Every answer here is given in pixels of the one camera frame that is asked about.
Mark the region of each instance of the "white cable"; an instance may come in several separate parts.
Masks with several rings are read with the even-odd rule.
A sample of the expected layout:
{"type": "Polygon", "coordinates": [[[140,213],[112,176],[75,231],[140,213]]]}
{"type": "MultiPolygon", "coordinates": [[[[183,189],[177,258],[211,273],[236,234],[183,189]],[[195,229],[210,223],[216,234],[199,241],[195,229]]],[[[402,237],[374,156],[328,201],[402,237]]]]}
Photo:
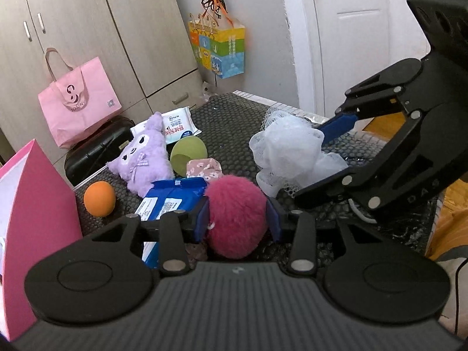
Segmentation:
{"type": "Polygon", "coordinates": [[[375,219],[371,219],[366,217],[361,211],[359,211],[359,208],[356,207],[354,204],[354,201],[352,199],[348,199],[348,203],[350,204],[351,210],[357,215],[359,219],[361,219],[363,222],[369,223],[369,224],[377,224],[377,221],[375,219]]]}

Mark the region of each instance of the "pink paper bag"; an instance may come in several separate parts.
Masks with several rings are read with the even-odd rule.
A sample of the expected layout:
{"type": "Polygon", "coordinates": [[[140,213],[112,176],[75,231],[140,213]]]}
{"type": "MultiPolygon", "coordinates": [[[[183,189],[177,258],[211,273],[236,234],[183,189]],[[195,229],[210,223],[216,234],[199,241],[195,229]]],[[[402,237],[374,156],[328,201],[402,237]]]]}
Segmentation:
{"type": "Polygon", "coordinates": [[[69,149],[96,132],[122,106],[99,58],[76,68],[63,61],[70,72],[56,80],[47,60],[51,52],[58,51],[45,52],[53,81],[38,97],[52,137],[59,147],[69,149]]]}
{"type": "Polygon", "coordinates": [[[0,202],[4,335],[14,340],[36,321],[24,292],[27,272],[82,235],[75,194],[35,140],[0,168],[0,202]]]}

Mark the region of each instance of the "colorful paper bag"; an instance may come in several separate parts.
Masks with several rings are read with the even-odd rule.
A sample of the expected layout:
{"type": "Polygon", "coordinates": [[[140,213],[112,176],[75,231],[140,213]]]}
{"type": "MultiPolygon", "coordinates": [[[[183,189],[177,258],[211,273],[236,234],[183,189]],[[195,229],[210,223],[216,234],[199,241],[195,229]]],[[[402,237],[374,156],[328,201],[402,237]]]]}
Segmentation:
{"type": "Polygon", "coordinates": [[[219,0],[213,2],[224,17],[217,20],[208,9],[197,20],[190,15],[190,43],[197,62],[226,79],[244,72],[245,26],[231,18],[219,0]]]}
{"type": "Polygon", "coordinates": [[[13,341],[36,322],[24,279],[38,261],[82,238],[76,197],[35,140],[0,168],[0,243],[6,328],[13,341]]]}

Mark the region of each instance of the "green ball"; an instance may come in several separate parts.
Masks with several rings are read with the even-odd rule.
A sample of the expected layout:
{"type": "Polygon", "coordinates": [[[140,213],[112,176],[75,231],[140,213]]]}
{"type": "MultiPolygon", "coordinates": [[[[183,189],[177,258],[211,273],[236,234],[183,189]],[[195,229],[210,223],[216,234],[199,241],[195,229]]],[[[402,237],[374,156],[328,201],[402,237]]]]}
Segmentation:
{"type": "Polygon", "coordinates": [[[172,148],[171,165],[180,176],[187,175],[187,163],[193,159],[208,158],[207,147],[197,136],[181,138],[172,148]]]}

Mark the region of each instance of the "orange ball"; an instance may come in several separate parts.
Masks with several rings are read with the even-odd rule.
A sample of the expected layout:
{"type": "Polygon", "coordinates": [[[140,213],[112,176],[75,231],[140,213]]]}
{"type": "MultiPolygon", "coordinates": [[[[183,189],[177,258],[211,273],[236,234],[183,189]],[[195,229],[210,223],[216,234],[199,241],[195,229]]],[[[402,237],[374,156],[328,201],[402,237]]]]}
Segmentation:
{"type": "Polygon", "coordinates": [[[116,193],[111,185],[100,180],[86,189],[83,201],[86,210],[91,215],[103,218],[114,211],[116,206],[116,193]]]}

